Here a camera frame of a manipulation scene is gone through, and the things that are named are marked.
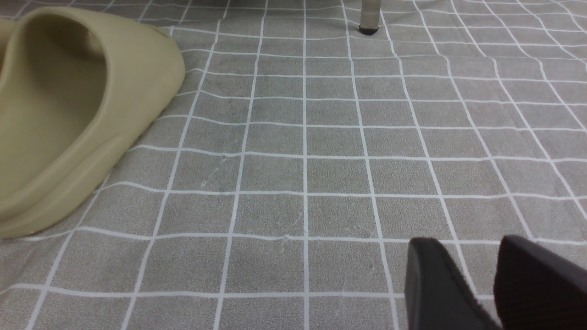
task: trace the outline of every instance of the gray tile floor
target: gray tile floor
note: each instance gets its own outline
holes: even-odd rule
[[[4,1],[20,17],[53,0]],[[407,329],[410,238],[494,315],[504,234],[587,266],[587,4],[73,0],[172,33],[178,96],[67,220],[0,242],[6,329]]]

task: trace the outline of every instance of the slide sandal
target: slide sandal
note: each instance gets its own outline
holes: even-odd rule
[[[410,240],[404,292],[410,330],[501,329],[434,238]]]
[[[501,240],[493,289],[506,329],[587,329],[587,270],[526,238]]]
[[[66,7],[23,16],[0,73],[0,238],[71,214],[184,75],[173,38],[151,26]]]

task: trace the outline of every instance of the beige slide sandal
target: beige slide sandal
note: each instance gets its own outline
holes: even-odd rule
[[[18,21],[0,73],[0,238],[71,214],[184,75],[175,41],[152,26],[65,7]]]

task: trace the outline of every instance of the black rubber foot cap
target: black rubber foot cap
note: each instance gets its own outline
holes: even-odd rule
[[[363,29],[361,27],[359,27],[359,32],[364,34],[364,35],[374,35],[375,32],[377,32],[377,30],[379,30],[379,28],[376,29]]]

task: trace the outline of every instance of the shoe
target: shoe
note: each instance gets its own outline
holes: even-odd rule
[[[501,329],[433,238],[410,240],[404,292],[410,330]]]
[[[184,75],[175,41],[153,26],[66,7],[23,16],[0,73],[0,238],[72,213]]]
[[[495,306],[506,329],[587,329],[587,270],[516,235],[500,245]]]

